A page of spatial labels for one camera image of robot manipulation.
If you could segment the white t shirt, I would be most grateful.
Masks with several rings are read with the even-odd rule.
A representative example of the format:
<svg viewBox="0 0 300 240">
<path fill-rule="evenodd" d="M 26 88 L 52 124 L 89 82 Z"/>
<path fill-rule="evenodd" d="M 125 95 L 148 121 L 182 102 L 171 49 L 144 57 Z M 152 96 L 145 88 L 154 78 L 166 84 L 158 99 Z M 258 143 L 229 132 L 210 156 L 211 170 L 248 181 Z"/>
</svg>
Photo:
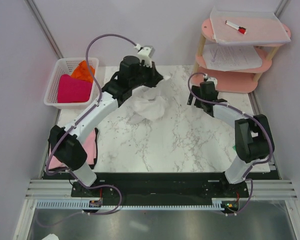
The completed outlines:
<svg viewBox="0 0 300 240">
<path fill-rule="evenodd" d="M 132 97 L 132 124 L 138 124 L 143 120 L 154 122 L 163 117 L 167 106 L 163 92 L 170 78 L 170 76 L 164 75 L 163 80 L 161 80 L 156 87 L 139 91 Z"/>
</svg>

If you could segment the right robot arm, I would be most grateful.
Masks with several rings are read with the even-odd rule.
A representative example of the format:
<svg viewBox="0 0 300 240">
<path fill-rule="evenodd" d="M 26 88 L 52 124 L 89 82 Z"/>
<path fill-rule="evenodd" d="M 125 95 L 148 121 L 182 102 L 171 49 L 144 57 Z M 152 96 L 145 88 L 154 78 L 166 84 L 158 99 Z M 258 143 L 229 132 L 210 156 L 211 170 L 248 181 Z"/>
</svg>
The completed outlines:
<svg viewBox="0 0 300 240">
<path fill-rule="evenodd" d="M 264 114 L 243 113 L 225 99 L 218 98 L 219 92 L 212 81 L 188 87 L 188 105 L 194 105 L 234 128 L 236 157 L 224 172 L 226 180 L 219 184 L 220 193 L 230 197 L 237 191 L 236 184 L 243 182 L 255 165 L 267 163 L 272 158 L 275 145 L 268 118 Z"/>
</svg>

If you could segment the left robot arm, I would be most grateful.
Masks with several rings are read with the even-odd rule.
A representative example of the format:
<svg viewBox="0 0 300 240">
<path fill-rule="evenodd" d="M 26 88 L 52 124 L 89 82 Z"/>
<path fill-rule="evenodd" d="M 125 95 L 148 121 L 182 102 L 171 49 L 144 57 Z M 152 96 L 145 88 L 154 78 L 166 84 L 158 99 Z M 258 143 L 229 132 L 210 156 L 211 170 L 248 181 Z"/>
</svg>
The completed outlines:
<svg viewBox="0 0 300 240">
<path fill-rule="evenodd" d="M 89 197 L 96 196 L 100 185 L 92 171 L 83 147 L 94 128 L 110 113 L 118 109 L 133 93 L 145 86 L 154 88 L 164 77 L 158 73 L 152 58 L 139 54 L 125 56 L 119 70 L 113 74 L 93 101 L 75 120 L 64 127 L 55 125 L 48 138 L 51 156 L 55 156 L 83 184 L 82 191 Z"/>
</svg>

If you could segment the printed paper sheets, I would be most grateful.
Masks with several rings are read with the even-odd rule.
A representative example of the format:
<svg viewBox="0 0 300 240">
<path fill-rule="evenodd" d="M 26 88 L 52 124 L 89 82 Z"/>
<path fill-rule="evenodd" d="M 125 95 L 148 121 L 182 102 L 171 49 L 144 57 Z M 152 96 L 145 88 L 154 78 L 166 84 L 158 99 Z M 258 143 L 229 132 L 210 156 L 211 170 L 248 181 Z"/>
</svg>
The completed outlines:
<svg viewBox="0 0 300 240">
<path fill-rule="evenodd" d="M 253 46 L 220 46 L 208 44 L 202 57 L 210 70 L 237 71 L 262 66 L 262 59 Z"/>
</svg>

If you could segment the pink three tier shelf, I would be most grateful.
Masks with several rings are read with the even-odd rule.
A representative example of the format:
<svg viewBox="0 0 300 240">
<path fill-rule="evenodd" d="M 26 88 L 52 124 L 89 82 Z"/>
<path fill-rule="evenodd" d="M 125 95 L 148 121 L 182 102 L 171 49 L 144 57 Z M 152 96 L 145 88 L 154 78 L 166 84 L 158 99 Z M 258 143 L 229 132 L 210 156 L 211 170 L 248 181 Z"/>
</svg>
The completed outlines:
<svg viewBox="0 0 300 240">
<path fill-rule="evenodd" d="M 289 37 L 291 32 L 283 24 Z M 210 18 L 206 19 L 201 26 L 201 35 L 199 45 L 195 56 L 193 71 L 195 73 L 205 73 L 210 77 L 217 79 L 216 89 L 221 92 L 247 94 L 254 91 L 258 85 L 261 75 L 266 72 L 272 65 L 272 59 L 280 46 L 285 44 L 267 44 L 267 45 L 220 45 L 214 40 L 213 28 Z M 262 60 L 262 65 L 258 68 L 250 68 L 234 71 L 220 71 L 208 69 L 203 58 L 203 50 L 207 45 L 217 44 L 219 46 L 253 46 Z"/>
</svg>

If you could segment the orange t shirt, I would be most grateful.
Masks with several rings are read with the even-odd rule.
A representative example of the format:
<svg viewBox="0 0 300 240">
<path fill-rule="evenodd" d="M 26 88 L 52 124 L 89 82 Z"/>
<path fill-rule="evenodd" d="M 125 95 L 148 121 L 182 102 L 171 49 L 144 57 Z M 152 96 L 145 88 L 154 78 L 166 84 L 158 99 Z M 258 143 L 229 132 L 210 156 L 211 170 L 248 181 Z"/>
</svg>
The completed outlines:
<svg viewBox="0 0 300 240">
<path fill-rule="evenodd" d="M 81 61 L 75 70 L 70 75 L 74 79 L 86 81 L 89 83 L 93 83 L 94 79 L 88 69 L 87 62 L 85 60 Z"/>
</svg>

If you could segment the magenta folded t shirt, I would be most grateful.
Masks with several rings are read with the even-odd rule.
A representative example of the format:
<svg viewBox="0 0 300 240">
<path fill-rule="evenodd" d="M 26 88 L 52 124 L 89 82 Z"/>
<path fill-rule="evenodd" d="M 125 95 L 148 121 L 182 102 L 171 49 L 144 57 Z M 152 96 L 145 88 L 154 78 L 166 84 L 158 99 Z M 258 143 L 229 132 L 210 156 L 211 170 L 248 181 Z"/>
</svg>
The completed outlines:
<svg viewBox="0 0 300 240">
<path fill-rule="evenodd" d="M 72 78 L 63 74 L 59 79 L 57 102 L 84 103 L 90 99 L 93 83 Z"/>
</svg>

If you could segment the white plastic basket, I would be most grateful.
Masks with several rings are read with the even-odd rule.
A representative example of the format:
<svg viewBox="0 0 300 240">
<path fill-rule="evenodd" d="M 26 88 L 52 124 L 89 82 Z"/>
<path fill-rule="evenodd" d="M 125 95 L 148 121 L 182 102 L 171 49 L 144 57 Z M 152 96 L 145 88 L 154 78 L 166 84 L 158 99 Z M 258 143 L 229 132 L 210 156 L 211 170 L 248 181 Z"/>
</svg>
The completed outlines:
<svg viewBox="0 0 300 240">
<path fill-rule="evenodd" d="M 44 104 L 58 109 L 84 109 L 99 93 L 94 82 L 99 60 L 90 57 L 61 58 L 55 63 L 44 96 Z"/>
</svg>

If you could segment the translucent document folder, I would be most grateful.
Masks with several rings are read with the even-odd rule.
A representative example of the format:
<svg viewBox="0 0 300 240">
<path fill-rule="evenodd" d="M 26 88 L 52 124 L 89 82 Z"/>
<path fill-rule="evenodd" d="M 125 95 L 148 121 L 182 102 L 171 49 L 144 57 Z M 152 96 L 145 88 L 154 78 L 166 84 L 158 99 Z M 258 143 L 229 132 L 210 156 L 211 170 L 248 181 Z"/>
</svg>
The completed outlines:
<svg viewBox="0 0 300 240">
<path fill-rule="evenodd" d="M 230 21 L 247 29 L 241 34 L 225 24 Z M 213 8 L 210 13 L 213 38 L 221 46 L 264 46 L 291 42 L 288 32 L 272 12 L 234 12 Z"/>
</svg>

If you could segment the red white marker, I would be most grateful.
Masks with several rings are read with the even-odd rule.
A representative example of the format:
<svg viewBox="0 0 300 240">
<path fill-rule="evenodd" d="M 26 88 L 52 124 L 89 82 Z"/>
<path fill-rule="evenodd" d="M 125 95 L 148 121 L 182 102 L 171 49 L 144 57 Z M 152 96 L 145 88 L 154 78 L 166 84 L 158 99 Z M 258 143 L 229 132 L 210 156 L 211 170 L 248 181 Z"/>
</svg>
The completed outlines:
<svg viewBox="0 0 300 240">
<path fill-rule="evenodd" d="M 230 22 L 228 20 L 225 21 L 225 24 L 233 29 L 235 29 L 236 31 L 238 31 L 239 33 L 243 34 L 243 35 L 246 35 L 247 34 L 247 29 L 242 27 L 242 26 L 239 26 L 233 22 Z"/>
</svg>

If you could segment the white crumpled paper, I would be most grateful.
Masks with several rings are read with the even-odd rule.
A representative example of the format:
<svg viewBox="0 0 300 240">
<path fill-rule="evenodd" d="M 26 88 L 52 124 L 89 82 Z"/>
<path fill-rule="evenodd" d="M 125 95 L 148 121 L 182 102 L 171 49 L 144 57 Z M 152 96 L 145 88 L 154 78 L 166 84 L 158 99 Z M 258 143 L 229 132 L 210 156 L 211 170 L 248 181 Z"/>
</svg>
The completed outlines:
<svg viewBox="0 0 300 240">
<path fill-rule="evenodd" d="M 58 236 L 51 233 L 47 236 L 45 236 L 44 238 L 42 238 L 41 240 L 59 240 Z"/>
</svg>

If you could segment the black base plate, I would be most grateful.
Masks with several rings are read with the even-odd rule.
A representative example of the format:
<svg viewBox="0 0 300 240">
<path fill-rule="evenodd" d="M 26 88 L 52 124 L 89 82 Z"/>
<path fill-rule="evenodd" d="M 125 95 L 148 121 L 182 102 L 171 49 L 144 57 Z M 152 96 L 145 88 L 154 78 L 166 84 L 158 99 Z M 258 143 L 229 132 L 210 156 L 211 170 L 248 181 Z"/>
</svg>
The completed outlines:
<svg viewBox="0 0 300 240">
<path fill-rule="evenodd" d="M 215 173 L 97 173 L 93 189 L 75 182 L 73 198 L 102 198 L 104 205 L 177 206 L 210 205 L 213 199 L 244 199 L 249 187 L 256 191 L 263 183 L 273 186 L 280 182 L 277 171 L 253 172 L 242 183 L 226 182 L 224 174 Z"/>
</svg>

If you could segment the aluminium rail frame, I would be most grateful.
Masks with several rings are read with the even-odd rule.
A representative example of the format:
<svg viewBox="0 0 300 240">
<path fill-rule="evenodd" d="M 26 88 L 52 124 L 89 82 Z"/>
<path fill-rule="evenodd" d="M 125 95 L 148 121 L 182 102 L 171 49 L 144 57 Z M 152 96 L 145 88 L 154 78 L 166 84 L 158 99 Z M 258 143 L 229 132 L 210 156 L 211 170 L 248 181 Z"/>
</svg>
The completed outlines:
<svg viewBox="0 0 300 240">
<path fill-rule="evenodd" d="M 75 182 L 31 180 L 14 234 L 16 240 L 300 240 L 300 208 L 290 180 L 248 188 L 248 197 L 214 198 L 224 210 L 38 209 L 38 200 L 72 197 Z"/>
</svg>

